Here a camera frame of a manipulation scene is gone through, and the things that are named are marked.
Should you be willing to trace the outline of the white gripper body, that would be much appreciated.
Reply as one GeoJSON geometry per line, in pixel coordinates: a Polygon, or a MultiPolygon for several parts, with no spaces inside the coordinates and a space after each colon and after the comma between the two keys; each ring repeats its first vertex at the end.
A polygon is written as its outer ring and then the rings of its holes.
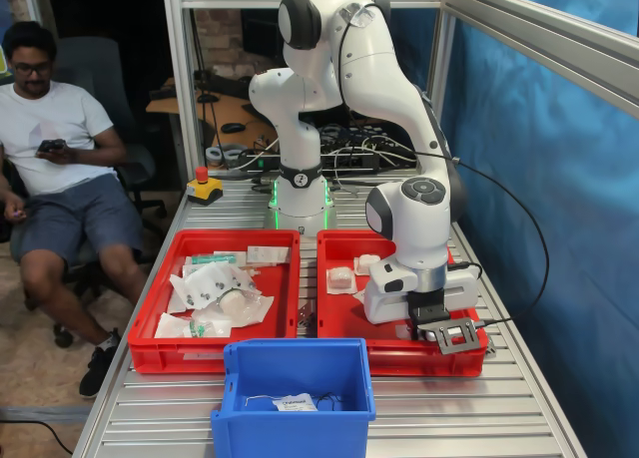
{"type": "MultiPolygon", "coordinates": [[[[434,297],[430,308],[454,312],[475,308],[478,302],[477,267],[451,270],[446,274],[443,297],[434,297]]],[[[409,319],[407,291],[384,292],[370,276],[363,292],[363,307],[367,320],[373,324],[409,319]]]]}

